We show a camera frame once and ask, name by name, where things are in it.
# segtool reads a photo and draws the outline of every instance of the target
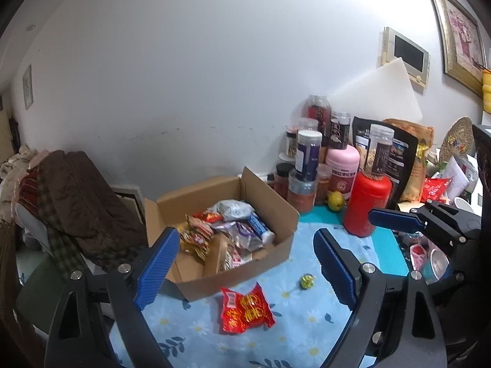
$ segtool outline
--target pink jar lid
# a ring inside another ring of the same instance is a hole
[[[334,148],[329,148],[326,154],[326,163],[328,165],[337,166],[358,166],[360,162],[360,153],[355,147],[348,145],[345,150],[337,150]]]

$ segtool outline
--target metal screw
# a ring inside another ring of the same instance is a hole
[[[80,270],[75,270],[74,272],[72,272],[72,275],[70,275],[70,278],[72,280],[79,280],[80,278],[82,278],[82,272]]]
[[[375,332],[372,336],[372,343],[379,344],[382,342],[382,332]]]
[[[411,276],[413,277],[413,279],[419,281],[423,276],[421,275],[421,273],[419,271],[416,271],[416,270],[413,270],[411,271]]]
[[[374,272],[375,272],[375,270],[377,269],[377,268],[376,268],[376,267],[375,267],[373,264],[371,264],[371,263],[365,263],[365,264],[363,265],[363,267],[362,267],[362,268],[363,268],[363,271],[365,271],[365,272],[366,272],[366,273],[368,273],[368,274],[372,274],[372,273],[374,273]]]
[[[121,274],[126,274],[127,272],[130,272],[130,270],[131,270],[131,265],[129,265],[128,263],[123,263],[118,267],[118,271]]]

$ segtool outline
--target lemon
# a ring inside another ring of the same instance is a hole
[[[339,191],[334,191],[327,197],[327,206],[332,211],[340,211],[344,206],[344,196]]]

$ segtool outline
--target painting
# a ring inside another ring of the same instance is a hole
[[[457,0],[433,0],[439,22],[444,72],[480,97],[485,53],[477,20]]]
[[[24,105],[25,109],[28,110],[33,104],[33,78],[31,77],[31,65],[24,72],[22,76],[22,88],[24,90]]]

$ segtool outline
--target pink jar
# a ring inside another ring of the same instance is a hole
[[[360,154],[351,145],[348,145],[345,150],[329,148],[326,154],[326,165],[330,168],[328,193],[339,191],[347,201],[351,196],[359,162]]]

